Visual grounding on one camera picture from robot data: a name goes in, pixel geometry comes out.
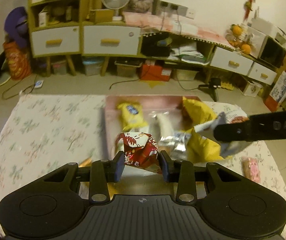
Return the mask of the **gold bar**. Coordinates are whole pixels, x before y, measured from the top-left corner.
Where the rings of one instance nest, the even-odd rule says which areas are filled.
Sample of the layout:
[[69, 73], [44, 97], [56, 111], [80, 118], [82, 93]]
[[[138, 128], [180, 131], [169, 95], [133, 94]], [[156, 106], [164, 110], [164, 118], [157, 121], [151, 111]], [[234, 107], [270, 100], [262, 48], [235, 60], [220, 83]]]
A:
[[91, 158], [87, 158], [79, 164], [79, 167], [88, 167], [91, 165], [91, 162]]

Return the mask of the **yellow snack bag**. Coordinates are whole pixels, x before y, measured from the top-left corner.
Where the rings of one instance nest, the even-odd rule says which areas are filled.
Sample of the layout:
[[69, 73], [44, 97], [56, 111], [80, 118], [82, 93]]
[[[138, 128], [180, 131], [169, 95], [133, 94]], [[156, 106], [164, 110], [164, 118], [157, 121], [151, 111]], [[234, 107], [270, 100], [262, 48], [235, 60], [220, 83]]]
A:
[[182, 97], [181, 113], [185, 131], [217, 118], [217, 114], [206, 103], [186, 97]]
[[220, 155], [221, 147], [218, 143], [196, 133], [193, 128], [185, 132], [189, 136], [186, 145], [187, 160], [192, 163], [207, 163], [230, 159]]

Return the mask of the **red white candy packet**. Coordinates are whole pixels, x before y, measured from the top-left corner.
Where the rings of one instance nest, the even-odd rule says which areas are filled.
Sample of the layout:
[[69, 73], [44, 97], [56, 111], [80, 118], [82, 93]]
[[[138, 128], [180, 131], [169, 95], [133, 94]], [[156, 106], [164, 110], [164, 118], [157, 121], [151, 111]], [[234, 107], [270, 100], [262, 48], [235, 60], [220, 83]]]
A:
[[153, 173], [161, 173], [158, 145], [151, 134], [144, 132], [120, 133], [115, 142], [115, 152], [123, 151], [125, 164]]

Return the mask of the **clear white wafer packet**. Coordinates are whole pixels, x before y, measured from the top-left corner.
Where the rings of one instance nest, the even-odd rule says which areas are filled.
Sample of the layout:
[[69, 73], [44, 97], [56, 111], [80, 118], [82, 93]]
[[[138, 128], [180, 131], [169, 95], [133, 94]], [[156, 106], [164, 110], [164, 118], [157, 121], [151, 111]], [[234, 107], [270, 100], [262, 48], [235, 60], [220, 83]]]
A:
[[187, 160], [187, 143], [191, 134], [174, 128], [170, 114], [155, 113], [152, 116], [150, 132], [158, 146], [158, 151], [165, 151], [173, 160]]

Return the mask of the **pink nougat bar packet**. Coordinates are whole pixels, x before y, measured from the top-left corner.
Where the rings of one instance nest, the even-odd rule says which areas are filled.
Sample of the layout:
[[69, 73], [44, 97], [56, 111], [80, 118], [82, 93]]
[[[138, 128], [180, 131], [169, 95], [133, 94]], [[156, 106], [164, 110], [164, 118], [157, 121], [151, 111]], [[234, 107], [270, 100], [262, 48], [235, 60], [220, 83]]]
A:
[[261, 182], [260, 170], [256, 158], [243, 157], [242, 168], [244, 176], [256, 183]]

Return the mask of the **small yellow blue packet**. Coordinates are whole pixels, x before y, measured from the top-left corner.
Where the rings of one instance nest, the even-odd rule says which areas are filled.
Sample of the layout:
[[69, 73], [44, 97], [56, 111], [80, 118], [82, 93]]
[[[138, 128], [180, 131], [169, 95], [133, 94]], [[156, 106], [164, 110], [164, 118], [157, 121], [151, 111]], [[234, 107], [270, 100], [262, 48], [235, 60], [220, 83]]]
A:
[[119, 103], [117, 109], [121, 111], [123, 131], [128, 132], [135, 128], [142, 128], [148, 125], [144, 119], [142, 105], [138, 102]]

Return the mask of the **white nut snack packet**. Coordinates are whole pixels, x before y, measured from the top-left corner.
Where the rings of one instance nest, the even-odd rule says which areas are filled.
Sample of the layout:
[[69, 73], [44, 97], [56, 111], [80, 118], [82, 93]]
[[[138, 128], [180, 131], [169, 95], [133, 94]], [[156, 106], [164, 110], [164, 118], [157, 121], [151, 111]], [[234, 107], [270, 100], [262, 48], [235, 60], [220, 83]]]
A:
[[214, 120], [194, 126], [194, 131], [206, 139], [219, 144], [219, 155], [223, 158], [235, 155], [253, 141], [246, 139], [249, 118], [241, 110], [221, 112]]

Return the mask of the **pink silver cardboard box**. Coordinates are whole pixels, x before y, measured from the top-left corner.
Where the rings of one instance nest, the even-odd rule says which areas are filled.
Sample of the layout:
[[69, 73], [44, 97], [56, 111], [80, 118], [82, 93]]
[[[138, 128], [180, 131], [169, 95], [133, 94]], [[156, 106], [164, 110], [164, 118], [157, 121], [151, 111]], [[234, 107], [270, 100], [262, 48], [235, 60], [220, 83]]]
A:
[[115, 152], [116, 139], [120, 133], [125, 132], [123, 131], [122, 127], [121, 111], [118, 110], [116, 107], [119, 103], [122, 102], [140, 103], [142, 105], [144, 119], [148, 123], [148, 125], [145, 127], [135, 128], [128, 132], [144, 132], [151, 134], [150, 125], [153, 122], [152, 116], [155, 113], [165, 113], [165, 112], [168, 112], [170, 114], [172, 124], [175, 129], [179, 131], [185, 131], [183, 128], [183, 117], [181, 113], [182, 97], [183, 96], [140, 95], [140, 96], [130, 96], [127, 98], [122, 98], [119, 96], [108, 96], [106, 98], [106, 107], [105, 107], [105, 124], [106, 124], [109, 156], [111, 158], [115, 157], [115, 155], [117, 154]]

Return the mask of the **floral tablecloth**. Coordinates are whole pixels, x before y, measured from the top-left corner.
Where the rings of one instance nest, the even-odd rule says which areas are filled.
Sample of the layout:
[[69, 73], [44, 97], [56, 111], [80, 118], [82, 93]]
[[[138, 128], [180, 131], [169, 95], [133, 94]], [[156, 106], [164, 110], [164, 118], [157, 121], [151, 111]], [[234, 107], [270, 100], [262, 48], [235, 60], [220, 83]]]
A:
[[[82, 163], [109, 158], [121, 132], [119, 113], [107, 121], [102, 95], [25, 95], [20, 97], [0, 132], [0, 201], [7, 194], [69, 162]], [[254, 142], [223, 166], [242, 174], [242, 157], [258, 160], [261, 185], [286, 200], [286, 185], [264, 141]], [[128, 194], [170, 194], [173, 187], [161, 175], [126, 166], [121, 183]], [[286, 226], [282, 232], [286, 239]]]

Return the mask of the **white drawer cabinet right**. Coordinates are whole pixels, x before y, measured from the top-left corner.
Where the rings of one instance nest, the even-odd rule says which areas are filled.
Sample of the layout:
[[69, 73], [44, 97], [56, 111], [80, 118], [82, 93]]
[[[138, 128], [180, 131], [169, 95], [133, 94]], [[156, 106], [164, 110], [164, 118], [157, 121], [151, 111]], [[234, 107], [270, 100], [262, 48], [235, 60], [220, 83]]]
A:
[[241, 74], [267, 85], [271, 85], [277, 76], [275, 71], [253, 59], [221, 47], [215, 48], [210, 66]]

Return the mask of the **white drawer cabinet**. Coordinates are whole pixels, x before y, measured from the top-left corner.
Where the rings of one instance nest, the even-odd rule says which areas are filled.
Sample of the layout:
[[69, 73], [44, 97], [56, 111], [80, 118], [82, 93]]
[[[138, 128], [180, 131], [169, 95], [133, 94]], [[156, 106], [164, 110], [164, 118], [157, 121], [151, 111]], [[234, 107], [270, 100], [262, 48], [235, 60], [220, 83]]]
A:
[[215, 48], [210, 66], [241, 74], [267, 85], [271, 85], [277, 76], [275, 71], [253, 59], [221, 47]]
[[135, 57], [141, 29], [114, 21], [116, 12], [102, 6], [101, 0], [29, 0], [33, 56]]

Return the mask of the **oranges on stand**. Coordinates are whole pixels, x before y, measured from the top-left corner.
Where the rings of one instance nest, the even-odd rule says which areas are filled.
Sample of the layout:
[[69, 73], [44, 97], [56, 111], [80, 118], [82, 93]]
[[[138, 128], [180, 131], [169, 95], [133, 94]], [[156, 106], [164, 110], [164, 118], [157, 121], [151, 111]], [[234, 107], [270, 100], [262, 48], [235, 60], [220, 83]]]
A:
[[251, 42], [248, 26], [245, 24], [232, 24], [225, 33], [225, 39], [237, 51], [249, 55]]

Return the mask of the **red storage box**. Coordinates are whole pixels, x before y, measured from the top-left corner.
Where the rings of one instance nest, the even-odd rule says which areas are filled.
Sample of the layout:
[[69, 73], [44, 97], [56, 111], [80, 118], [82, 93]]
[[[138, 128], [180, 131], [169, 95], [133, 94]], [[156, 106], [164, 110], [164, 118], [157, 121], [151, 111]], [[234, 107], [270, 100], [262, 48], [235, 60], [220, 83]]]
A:
[[143, 64], [140, 68], [139, 78], [143, 81], [164, 81], [171, 78], [172, 70], [158, 65]]

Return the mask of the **white drawer cabinet left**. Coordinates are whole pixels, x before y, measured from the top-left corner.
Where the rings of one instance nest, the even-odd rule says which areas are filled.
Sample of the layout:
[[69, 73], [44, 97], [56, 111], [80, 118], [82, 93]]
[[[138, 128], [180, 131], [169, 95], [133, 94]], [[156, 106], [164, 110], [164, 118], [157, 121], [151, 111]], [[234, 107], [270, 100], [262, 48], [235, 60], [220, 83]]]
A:
[[102, 6], [101, 0], [29, 0], [33, 56], [135, 57], [141, 29], [114, 21], [116, 12]]

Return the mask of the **purple hat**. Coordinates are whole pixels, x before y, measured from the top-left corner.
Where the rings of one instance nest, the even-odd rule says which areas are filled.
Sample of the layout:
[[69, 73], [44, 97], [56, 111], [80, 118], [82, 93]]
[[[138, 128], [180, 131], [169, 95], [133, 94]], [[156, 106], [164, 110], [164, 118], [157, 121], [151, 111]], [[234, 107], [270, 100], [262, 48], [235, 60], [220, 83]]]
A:
[[14, 8], [7, 16], [4, 31], [20, 48], [26, 48], [28, 42], [27, 12], [24, 7]]

